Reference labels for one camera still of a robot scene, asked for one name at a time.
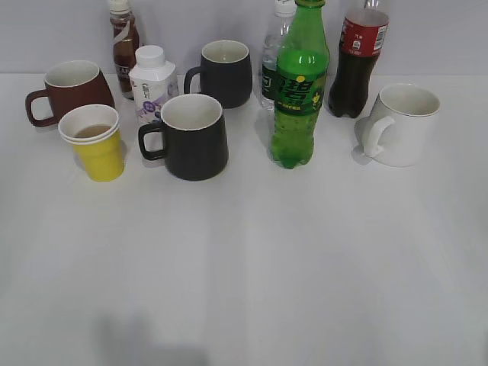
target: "mug handle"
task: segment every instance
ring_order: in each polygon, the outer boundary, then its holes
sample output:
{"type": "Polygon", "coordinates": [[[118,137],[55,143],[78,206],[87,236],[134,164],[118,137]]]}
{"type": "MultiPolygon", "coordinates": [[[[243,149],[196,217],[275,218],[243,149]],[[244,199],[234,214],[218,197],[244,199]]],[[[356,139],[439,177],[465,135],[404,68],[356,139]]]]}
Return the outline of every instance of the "mug handle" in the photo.
{"type": "Polygon", "coordinates": [[[140,153],[143,154],[144,159],[147,160],[160,160],[164,159],[168,153],[163,147],[161,150],[157,151],[147,151],[146,145],[144,144],[144,136],[148,133],[162,132],[164,130],[164,124],[158,122],[157,124],[145,124],[139,129],[139,149],[140,153]]]}
{"type": "Polygon", "coordinates": [[[191,80],[197,74],[200,74],[204,71],[204,68],[201,66],[194,67],[193,69],[189,69],[185,75],[185,83],[183,84],[183,94],[190,94],[190,85],[191,80]]]}
{"type": "Polygon", "coordinates": [[[38,120],[34,117],[32,113],[32,102],[38,98],[45,98],[47,97],[47,90],[37,90],[29,93],[27,97],[25,97],[25,111],[27,112],[27,118],[35,127],[46,127],[52,124],[56,124],[56,118],[54,116],[45,118],[43,120],[38,120]]]}
{"type": "Polygon", "coordinates": [[[390,116],[383,117],[374,122],[364,144],[365,155],[369,156],[370,158],[374,158],[379,153],[384,151],[384,148],[379,145],[381,135],[383,135],[383,132],[394,123],[395,120],[390,116]]]}

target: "bottle cap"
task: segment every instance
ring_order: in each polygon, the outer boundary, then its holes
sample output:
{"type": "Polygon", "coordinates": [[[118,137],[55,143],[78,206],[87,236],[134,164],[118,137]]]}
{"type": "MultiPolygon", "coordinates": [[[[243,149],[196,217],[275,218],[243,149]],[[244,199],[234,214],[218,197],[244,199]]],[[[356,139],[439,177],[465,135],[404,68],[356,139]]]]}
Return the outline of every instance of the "bottle cap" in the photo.
{"type": "Polygon", "coordinates": [[[108,7],[112,14],[125,14],[130,11],[129,0],[108,0],[108,7]]]}
{"type": "Polygon", "coordinates": [[[320,8],[326,4],[326,0],[295,0],[298,6],[307,8],[320,8]]]}
{"type": "Polygon", "coordinates": [[[297,12],[294,0],[274,0],[274,13],[278,17],[290,17],[297,12]]]}
{"type": "Polygon", "coordinates": [[[160,46],[142,46],[136,51],[137,65],[143,69],[163,67],[166,62],[165,51],[160,46]]]}

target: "green soda bottle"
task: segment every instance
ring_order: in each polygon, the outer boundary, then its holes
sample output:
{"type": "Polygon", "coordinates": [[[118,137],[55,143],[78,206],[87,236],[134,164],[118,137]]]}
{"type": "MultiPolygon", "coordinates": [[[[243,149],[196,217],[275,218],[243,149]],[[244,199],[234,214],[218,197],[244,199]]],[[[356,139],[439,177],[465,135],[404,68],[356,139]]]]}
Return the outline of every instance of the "green soda bottle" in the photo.
{"type": "Polygon", "coordinates": [[[322,106],[329,48],[323,29],[325,0],[295,0],[297,15],[278,53],[273,159],[285,168],[307,164],[322,106]]]}

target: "red bottle label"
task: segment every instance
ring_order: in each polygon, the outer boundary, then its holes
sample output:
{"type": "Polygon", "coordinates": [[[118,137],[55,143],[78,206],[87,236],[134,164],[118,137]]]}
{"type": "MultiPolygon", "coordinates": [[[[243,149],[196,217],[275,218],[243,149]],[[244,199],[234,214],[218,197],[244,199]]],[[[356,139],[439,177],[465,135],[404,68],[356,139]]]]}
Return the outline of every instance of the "red bottle label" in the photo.
{"type": "Polygon", "coordinates": [[[341,49],[358,57],[376,56],[381,52],[387,28],[388,24],[365,27],[346,18],[342,26],[341,49]]]}

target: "white bottle cap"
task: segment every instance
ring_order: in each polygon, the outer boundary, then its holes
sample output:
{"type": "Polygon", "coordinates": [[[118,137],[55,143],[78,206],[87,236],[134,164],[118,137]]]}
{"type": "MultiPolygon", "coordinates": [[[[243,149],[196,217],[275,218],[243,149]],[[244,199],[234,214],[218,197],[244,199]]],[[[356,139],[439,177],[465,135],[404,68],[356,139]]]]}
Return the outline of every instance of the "white bottle cap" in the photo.
{"type": "Polygon", "coordinates": [[[165,51],[160,46],[142,46],[136,51],[137,65],[144,69],[156,69],[166,63],[165,51]]]}
{"type": "Polygon", "coordinates": [[[108,0],[110,13],[125,14],[130,11],[129,0],[108,0]]]}
{"type": "Polygon", "coordinates": [[[274,14],[278,17],[290,17],[297,12],[295,0],[274,0],[274,14]]]}

